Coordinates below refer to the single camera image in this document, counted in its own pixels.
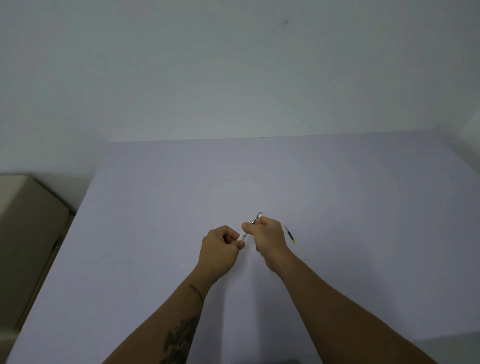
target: tattooed forearm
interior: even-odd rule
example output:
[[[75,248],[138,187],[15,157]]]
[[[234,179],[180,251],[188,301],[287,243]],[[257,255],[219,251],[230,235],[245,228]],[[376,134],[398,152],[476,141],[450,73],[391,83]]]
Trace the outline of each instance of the tattooed forearm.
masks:
[[[180,326],[170,330],[165,338],[163,350],[168,352],[170,346],[172,347],[172,350],[170,351],[170,354],[160,362],[160,364],[185,364],[187,362],[188,353],[199,320],[200,316],[185,318],[181,321]]]
[[[198,294],[198,297],[200,298],[200,302],[202,303],[202,306],[204,304],[204,297],[202,296],[202,293],[195,287],[193,284],[190,285],[190,289],[194,291],[196,294]]]

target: white table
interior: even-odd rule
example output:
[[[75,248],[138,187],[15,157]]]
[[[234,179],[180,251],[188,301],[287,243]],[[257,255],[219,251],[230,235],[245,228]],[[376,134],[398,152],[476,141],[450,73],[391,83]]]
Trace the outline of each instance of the white table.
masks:
[[[115,143],[8,363],[102,362],[187,276],[209,229],[258,211],[409,339],[480,329],[480,177],[430,133]],[[206,299],[189,363],[315,353],[246,243]]]

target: person's right hand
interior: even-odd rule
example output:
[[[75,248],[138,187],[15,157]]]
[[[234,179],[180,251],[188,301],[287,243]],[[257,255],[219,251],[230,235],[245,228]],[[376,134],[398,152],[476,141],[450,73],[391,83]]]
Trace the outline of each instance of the person's right hand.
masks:
[[[241,228],[253,236],[257,251],[265,258],[267,267],[278,274],[281,261],[292,254],[287,247],[282,224],[262,216],[255,221],[255,224],[244,222]]]

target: hand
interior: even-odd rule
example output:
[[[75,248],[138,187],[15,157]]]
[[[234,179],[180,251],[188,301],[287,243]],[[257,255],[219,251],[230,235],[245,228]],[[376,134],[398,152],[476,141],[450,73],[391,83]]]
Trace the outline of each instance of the hand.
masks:
[[[222,226],[210,230],[202,240],[197,269],[207,275],[210,283],[226,275],[237,261],[239,251],[245,247],[245,242],[238,242],[240,237],[235,230]]]
[[[255,224],[244,222],[241,228],[253,235],[257,251],[264,257],[267,267],[278,274],[281,261],[293,254],[287,247],[282,224],[262,216]]]

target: person's right arm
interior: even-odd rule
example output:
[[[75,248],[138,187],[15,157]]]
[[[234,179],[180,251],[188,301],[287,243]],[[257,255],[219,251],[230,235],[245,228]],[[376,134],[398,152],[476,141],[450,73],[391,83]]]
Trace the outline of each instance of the person's right arm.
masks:
[[[435,363],[298,259],[287,247],[278,221],[262,217],[242,228],[253,235],[257,251],[282,279],[325,364]]]

